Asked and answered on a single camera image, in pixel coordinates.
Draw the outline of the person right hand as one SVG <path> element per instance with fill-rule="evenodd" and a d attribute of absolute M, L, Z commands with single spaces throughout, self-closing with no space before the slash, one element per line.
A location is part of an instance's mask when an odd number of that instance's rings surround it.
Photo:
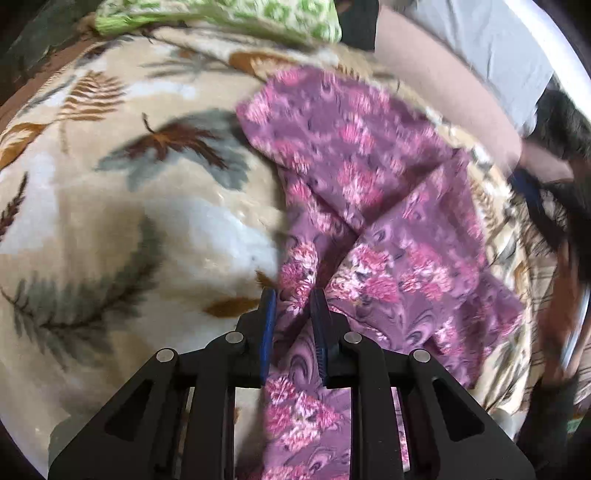
<path fill-rule="evenodd" d="M 576 252 L 563 242 L 557 251 L 551 300 L 538 319 L 545 361 L 543 384 L 565 383 L 579 370 L 590 338 L 590 310 L 582 320 L 585 299 L 590 299 L 590 288 L 579 280 Z"/>

